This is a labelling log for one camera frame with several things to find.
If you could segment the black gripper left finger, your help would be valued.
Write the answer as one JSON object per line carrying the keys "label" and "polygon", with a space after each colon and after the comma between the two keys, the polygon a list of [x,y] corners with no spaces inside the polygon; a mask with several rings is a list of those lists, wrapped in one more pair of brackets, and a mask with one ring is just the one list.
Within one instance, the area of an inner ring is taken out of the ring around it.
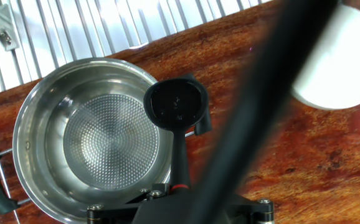
{"label": "black gripper left finger", "polygon": [[145,202],[169,195],[169,184],[140,189],[136,197],[119,205],[94,204],[87,208],[87,224],[130,224]]}

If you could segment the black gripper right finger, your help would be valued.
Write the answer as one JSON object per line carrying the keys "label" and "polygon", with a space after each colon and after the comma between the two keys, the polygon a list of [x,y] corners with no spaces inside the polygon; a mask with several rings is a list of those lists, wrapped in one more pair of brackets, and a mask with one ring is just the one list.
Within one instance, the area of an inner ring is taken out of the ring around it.
{"label": "black gripper right finger", "polygon": [[274,204],[267,198],[249,200],[235,194],[226,214],[233,224],[274,224]]}

